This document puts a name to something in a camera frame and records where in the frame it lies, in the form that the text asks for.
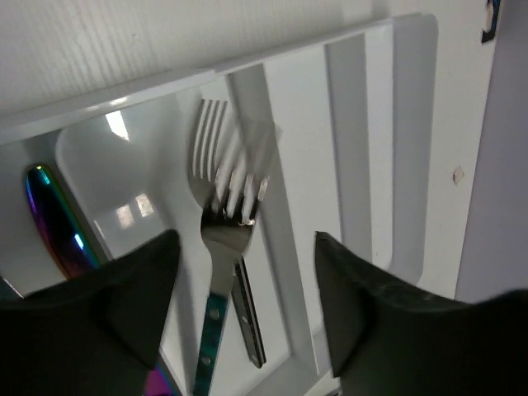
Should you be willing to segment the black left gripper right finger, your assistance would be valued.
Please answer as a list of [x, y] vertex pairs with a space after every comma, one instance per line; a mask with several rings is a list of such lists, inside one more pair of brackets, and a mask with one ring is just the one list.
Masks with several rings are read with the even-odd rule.
[[426, 292], [329, 233], [314, 262], [333, 374], [345, 395], [524, 395], [527, 293], [468, 304]]

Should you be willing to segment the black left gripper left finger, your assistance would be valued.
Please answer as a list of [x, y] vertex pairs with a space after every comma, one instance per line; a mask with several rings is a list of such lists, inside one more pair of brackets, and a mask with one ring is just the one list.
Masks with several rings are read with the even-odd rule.
[[134, 251], [1, 303], [3, 395], [141, 395], [180, 263], [169, 229]]

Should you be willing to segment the knife with teal handle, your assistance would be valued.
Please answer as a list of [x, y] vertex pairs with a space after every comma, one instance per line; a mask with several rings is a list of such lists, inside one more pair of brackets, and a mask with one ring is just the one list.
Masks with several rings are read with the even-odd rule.
[[222, 138], [233, 120], [227, 118], [227, 110], [226, 101], [200, 101], [187, 154], [189, 185], [202, 209], [200, 236], [212, 264], [192, 390], [194, 395], [210, 394], [233, 286], [234, 253], [223, 243], [222, 236], [227, 222], [220, 220], [213, 208], [217, 157]]

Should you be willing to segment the silver fork black handle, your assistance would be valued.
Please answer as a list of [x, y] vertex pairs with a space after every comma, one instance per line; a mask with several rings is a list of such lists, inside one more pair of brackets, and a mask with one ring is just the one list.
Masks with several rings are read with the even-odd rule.
[[266, 353], [244, 261], [257, 224], [275, 159], [276, 126], [241, 116], [229, 122], [214, 171], [213, 208], [223, 226], [223, 243], [234, 253], [232, 300], [250, 361], [262, 368]]

